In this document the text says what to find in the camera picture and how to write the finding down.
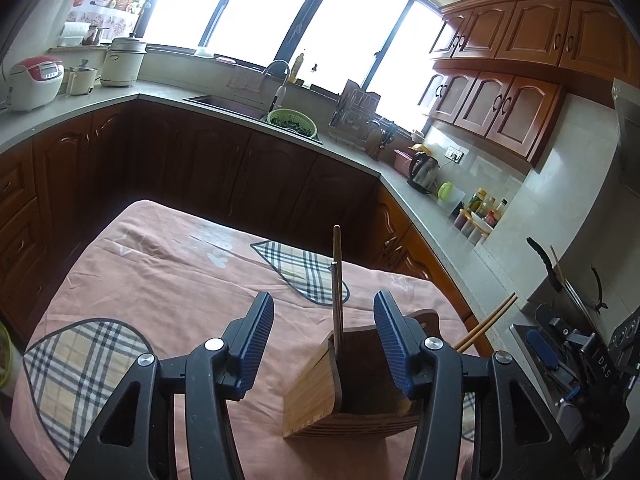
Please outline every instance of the white rice cooker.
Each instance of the white rice cooker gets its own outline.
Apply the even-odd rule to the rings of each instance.
[[[103,86],[131,86],[138,79],[140,65],[146,54],[146,41],[134,38],[115,38],[102,66],[100,84]]]
[[[28,112],[53,101],[60,90],[64,67],[53,56],[23,59],[9,71],[6,105],[12,112]]]

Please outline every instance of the dish rack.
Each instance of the dish rack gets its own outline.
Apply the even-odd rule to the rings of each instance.
[[[338,105],[329,122],[329,136],[354,149],[364,151],[369,137],[380,131],[369,121],[375,118],[380,95],[363,91],[357,83],[347,81]]]

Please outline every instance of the drawer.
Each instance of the drawer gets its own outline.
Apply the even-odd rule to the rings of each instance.
[[[15,292],[43,252],[38,202],[33,198],[0,229],[0,301],[4,303]]]
[[[476,316],[471,315],[471,317],[467,318],[465,321],[465,327],[467,332],[471,332],[476,326],[478,326],[478,320]],[[491,357],[494,354],[494,349],[489,343],[489,340],[486,338],[484,334],[482,334],[476,342],[474,343],[476,347],[476,351],[481,357]]]
[[[36,196],[31,139],[0,155],[0,226]]]
[[[42,253],[29,267],[15,293],[2,308],[24,346],[28,344],[56,292],[53,285],[47,254]]]

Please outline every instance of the gray countertop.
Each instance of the gray countertop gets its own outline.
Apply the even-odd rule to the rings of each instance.
[[[405,177],[391,166],[374,161],[363,152],[333,142],[326,134],[322,134],[321,125],[319,137],[322,144],[318,144],[287,134],[264,122],[184,101],[185,98],[200,94],[168,85],[139,81],[128,88],[104,88],[97,85],[89,95],[59,96],[50,104],[31,112],[4,111],[0,113],[0,153],[57,123],[98,108],[137,98],[203,113],[288,140],[378,177],[431,246],[479,320],[492,312],[511,292],[505,290],[468,239],[453,227],[452,221],[436,201],[409,187]],[[538,387],[522,351],[508,330],[511,323],[528,324],[528,321],[515,307],[504,317],[504,320],[487,332],[487,337],[495,349],[511,352]]]

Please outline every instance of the blue gripper pad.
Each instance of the blue gripper pad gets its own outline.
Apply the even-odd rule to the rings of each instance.
[[[426,338],[420,323],[402,315],[388,290],[380,290],[373,298],[373,317],[394,383],[409,399],[423,396],[433,371],[420,357]]]
[[[254,386],[273,316],[273,298],[266,292],[259,292],[246,316],[232,321],[222,336],[229,345],[223,382],[234,391],[238,400]]]

